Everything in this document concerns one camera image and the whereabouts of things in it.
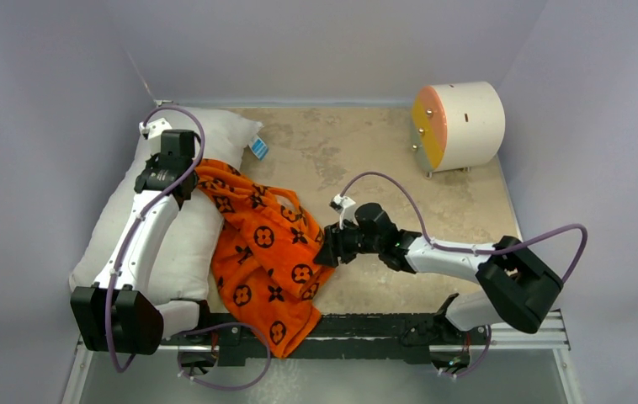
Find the orange patterned pillowcase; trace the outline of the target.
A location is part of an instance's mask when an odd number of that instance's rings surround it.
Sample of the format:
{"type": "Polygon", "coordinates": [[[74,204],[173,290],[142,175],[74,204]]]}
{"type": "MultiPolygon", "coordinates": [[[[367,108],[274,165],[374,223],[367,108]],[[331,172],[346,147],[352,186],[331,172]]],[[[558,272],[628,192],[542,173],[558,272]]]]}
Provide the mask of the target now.
{"type": "Polygon", "coordinates": [[[195,172],[197,189],[224,220],[210,264],[221,301],[285,359],[322,318],[313,301],[334,273],[314,261],[324,230],[291,190],[256,183],[215,159],[195,172]]]}

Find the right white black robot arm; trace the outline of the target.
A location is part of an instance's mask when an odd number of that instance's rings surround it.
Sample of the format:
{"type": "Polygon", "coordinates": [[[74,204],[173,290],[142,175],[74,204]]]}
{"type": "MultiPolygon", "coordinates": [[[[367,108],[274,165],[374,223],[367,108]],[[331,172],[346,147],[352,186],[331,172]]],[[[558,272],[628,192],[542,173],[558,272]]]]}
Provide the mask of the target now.
{"type": "Polygon", "coordinates": [[[453,343],[474,327],[500,322],[536,333],[564,282],[535,253],[504,236],[493,244],[446,242],[437,248],[417,231],[399,228],[377,203],[361,205],[353,219],[326,226],[314,257],[336,268],[360,254],[375,254],[388,268],[409,274],[440,274],[473,282],[480,290],[445,301],[435,319],[437,336],[453,343]]]}

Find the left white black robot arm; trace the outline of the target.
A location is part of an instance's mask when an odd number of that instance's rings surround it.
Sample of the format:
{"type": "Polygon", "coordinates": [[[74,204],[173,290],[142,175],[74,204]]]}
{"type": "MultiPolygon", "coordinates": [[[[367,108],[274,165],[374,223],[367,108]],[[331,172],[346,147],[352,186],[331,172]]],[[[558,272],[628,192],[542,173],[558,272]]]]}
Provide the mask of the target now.
{"type": "Polygon", "coordinates": [[[146,297],[164,237],[198,183],[195,172],[205,142],[193,130],[168,129],[147,139],[157,150],[136,177],[130,216],[104,267],[70,304],[87,349],[114,354],[154,354],[165,338],[181,333],[205,343],[213,321],[191,300],[155,305],[146,297]]]}

